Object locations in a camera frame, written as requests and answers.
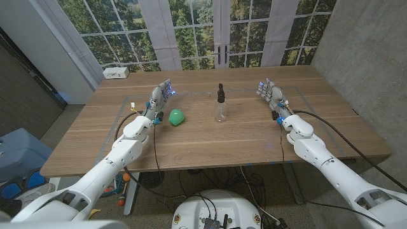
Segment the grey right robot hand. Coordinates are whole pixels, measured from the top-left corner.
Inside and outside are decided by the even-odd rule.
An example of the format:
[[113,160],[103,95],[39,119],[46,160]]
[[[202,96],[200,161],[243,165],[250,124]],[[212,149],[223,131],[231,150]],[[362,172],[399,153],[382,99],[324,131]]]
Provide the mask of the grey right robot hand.
[[286,99],[280,87],[273,81],[266,79],[265,82],[260,82],[256,94],[264,98],[272,110],[272,119],[279,125],[291,116],[293,113],[289,109],[289,101]]

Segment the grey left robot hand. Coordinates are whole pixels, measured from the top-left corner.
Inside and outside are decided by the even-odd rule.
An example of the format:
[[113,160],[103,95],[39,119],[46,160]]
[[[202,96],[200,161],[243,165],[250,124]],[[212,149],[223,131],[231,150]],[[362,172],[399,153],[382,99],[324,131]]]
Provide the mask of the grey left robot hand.
[[149,118],[154,124],[162,121],[163,110],[165,109],[166,103],[168,99],[175,94],[170,79],[157,85],[153,89],[149,101],[146,103],[147,108],[143,116]]

